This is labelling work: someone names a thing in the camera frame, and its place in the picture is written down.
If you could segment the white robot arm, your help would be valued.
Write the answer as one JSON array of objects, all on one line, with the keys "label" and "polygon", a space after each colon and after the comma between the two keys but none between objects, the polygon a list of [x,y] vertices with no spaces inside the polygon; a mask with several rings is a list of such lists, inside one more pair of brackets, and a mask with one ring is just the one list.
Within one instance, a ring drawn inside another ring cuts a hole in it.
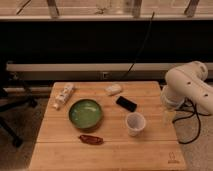
[{"label": "white robot arm", "polygon": [[167,71],[166,85],[160,95],[165,124],[172,122],[174,110],[178,109],[186,98],[195,102],[201,110],[213,114],[213,87],[205,83],[207,76],[208,68],[200,61],[189,62]]}]

